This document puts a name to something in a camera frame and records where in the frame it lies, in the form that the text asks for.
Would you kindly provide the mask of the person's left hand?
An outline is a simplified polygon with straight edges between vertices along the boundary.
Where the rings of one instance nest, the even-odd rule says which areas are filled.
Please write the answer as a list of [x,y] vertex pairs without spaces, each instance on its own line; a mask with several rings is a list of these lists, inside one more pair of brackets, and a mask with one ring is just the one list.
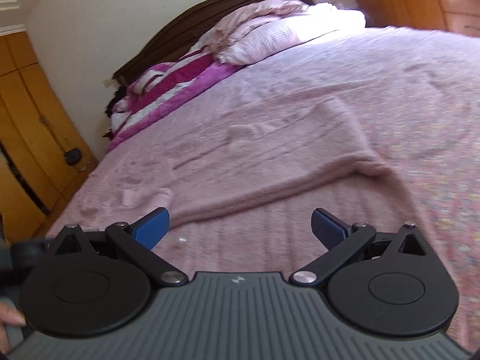
[[24,316],[15,307],[4,302],[0,304],[0,349],[2,353],[10,351],[6,326],[22,328],[25,324]]

